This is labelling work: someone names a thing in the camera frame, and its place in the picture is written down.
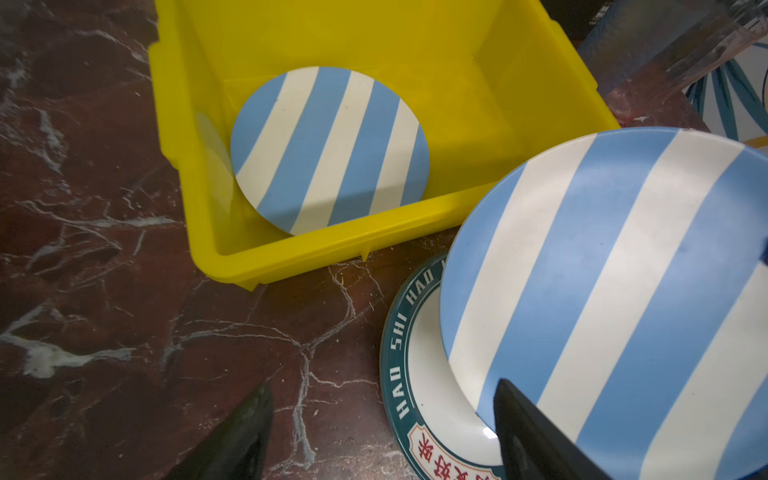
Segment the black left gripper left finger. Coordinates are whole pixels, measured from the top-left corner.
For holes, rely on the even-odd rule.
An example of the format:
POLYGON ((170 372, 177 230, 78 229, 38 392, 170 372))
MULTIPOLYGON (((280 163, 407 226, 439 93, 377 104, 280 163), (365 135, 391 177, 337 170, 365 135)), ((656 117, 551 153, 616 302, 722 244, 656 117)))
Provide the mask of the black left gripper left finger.
POLYGON ((254 389, 166 479, 261 479, 274 414, 267 384, 254 389))

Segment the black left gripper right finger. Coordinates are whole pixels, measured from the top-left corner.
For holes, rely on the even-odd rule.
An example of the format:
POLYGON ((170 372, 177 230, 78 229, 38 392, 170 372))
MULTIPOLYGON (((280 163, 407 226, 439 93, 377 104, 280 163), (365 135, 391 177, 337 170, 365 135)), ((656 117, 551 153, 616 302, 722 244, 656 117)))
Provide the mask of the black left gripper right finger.
POLYGON ((493 407, 508 479, 608 477, 509 380, 498 382, 493 407))

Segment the green rimmed white plate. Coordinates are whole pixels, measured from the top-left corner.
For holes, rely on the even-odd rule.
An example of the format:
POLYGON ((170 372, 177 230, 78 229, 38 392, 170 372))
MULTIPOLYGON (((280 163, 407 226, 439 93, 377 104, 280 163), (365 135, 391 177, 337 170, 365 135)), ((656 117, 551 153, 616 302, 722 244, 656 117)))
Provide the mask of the green rimmed white plate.
POLYGON ((447 255, 416 269, 383 330, 379 376, 389 425, 420 479, 503 479, 495 433, 461 392, 443 348, 439 299, 447 255))

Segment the blue white striped plate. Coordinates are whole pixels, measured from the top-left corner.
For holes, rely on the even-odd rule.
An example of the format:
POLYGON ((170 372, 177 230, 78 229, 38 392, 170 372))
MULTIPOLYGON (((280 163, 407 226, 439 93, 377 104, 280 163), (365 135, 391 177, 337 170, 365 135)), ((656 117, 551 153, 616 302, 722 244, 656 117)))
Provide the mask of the blue white striped plate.
POLYGON ((295 69, 257 89, 234 123, 230 159, 245 198, 290 235, 417 203, 430 174, 407 103, 337 67, 295 69))

